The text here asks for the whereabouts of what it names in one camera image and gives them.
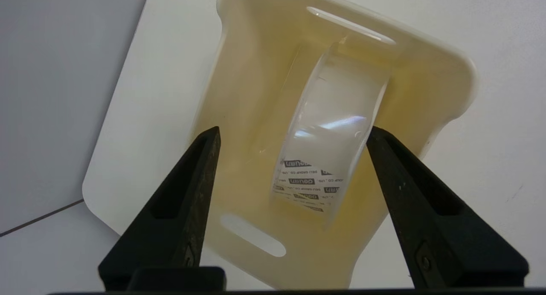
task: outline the tape roll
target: tape roll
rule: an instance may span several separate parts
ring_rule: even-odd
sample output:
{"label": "tape roll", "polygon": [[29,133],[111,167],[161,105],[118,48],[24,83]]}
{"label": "tape roll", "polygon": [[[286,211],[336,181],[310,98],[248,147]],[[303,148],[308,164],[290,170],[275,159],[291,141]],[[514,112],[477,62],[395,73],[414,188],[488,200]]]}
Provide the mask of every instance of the tape roll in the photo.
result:
{"label": "tape roll", "polygon": [[390,70],[322,55],[300,97],[275,168],[271,194],[334,215],[366,145]]}

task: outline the screw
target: screw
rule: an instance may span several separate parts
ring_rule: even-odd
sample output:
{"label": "screw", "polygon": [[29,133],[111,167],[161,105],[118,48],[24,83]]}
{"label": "screw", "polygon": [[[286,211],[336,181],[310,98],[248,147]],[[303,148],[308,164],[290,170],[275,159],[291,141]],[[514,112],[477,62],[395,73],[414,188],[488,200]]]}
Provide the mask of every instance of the screw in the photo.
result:
{"label": "screw", "polygon": [[430,264],[430,260],[429,258],[427,257],[423,257],[423,259],[421,260],[422,264],[423,264],[423,269],[426,270],[427,272],[430,270],[431,268],[431,264]]}

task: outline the clear tape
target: clear tape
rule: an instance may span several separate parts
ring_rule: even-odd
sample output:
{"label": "clear tape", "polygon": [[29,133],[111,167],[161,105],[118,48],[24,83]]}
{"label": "clear tape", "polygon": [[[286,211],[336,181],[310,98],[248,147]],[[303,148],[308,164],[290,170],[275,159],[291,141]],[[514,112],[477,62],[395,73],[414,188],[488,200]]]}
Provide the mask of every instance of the clear tape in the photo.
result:
{"label": "clear tape", "polygon": [[271,194],[333,217],[366,145],[390,70],[322,55],[277,159]]}

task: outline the oval cutout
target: oval cutout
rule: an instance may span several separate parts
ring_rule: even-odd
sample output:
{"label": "oval cutout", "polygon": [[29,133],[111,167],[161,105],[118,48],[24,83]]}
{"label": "oval cutout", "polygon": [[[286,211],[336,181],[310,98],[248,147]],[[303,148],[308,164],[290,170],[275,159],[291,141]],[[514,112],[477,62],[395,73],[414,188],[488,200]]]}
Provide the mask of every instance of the oval cutout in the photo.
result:
{"label": "oval cutout", "polygon": [[220,217],[220,223],[232,233],[272,256],[281,257],[286,254],[286,248],[281,242],[237,215],[224,214]]}
{"label": "oval cutout", "polygon": [[311,6],[308,6],[307,7],[307,10],[324,19],[324,20],[327,20],[327,21],[330,21],[332,23],[335,23],[337,25],[341,25],[343,27],[346,27],[347,29],[350,29],[352,31],[355,31],[357,33],[360,33],[362,35],[366,35],[367,37],[370,37],[370,38],[373,38],[373,39],[376,39],[382,43],[386,43],[386,44],[390,44],[390,45],[394,45],[396,44],[396,41],[394,41],[392,38],[390,37],[387,37],[381,33],[378,33],[376,31],[373,31],[372,29],[368,29],[367,27],[363,27],[362,25],[359,25],[359,24],[356,24],[354,22],[351,22],[347,19],[344,19],[344,18],[341,18],[341,17],[338,17],[334,14],[330,14],[328,12],[325,12],[321,9],[318,9],[318,8],[314,8],[314,7],[311,7]]}

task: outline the deli logo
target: deli logo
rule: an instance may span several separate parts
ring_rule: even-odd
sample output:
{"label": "deli logo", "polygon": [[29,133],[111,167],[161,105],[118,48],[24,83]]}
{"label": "deli logo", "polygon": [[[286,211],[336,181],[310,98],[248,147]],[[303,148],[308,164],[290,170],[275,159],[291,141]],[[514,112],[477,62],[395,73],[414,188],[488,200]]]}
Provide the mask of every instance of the deli logo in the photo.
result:
{"label": "deli logo", "polygon": [[289,178],[288,182],[290,184],[314,185],[314,179],[313,178],[309,178],[309,179],[292,179],[292,178]]}
{"label": "deli logo", "polygon": [[293,159],[291,161],[284,161],[285,163],[285,167],[307,167],[307,166],[311,166],[307,163],[304,163],[302,161],[300,161],[299,159]]}
{"label": "deli logo", "polygon": [[315,194],[303,194],[303,193],[300,193],[300,195],[302,196],[305,196],[309,199],[315,199],[315,200],[318,200],[318,195],[315,195]]}
{"label": "deli logo", "polygon": [[306,205],[306,207],[310,208],[311,210],[315,210],[315,211],[319,211],[319,212],[324,212],[322,209],[316,208],[315,206]]}
{"label": "deli logo", "polygon": [[324,188],[325,193],[337,193],[337,190],[339,190],[339,188],[337,188],[337,187],[335,187],[335,188]]}

